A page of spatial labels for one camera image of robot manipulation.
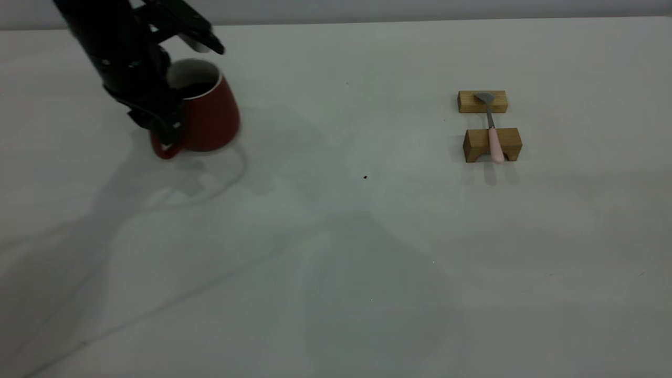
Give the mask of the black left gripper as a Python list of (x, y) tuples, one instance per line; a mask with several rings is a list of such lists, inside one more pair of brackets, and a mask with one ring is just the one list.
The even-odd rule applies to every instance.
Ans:
[(99, 76), (104, 89), (128, 108), (137, 126), (162, 144), (180, 139), (182, 101), (167, 80), (171, 57), (159, 45), (99, 46)]

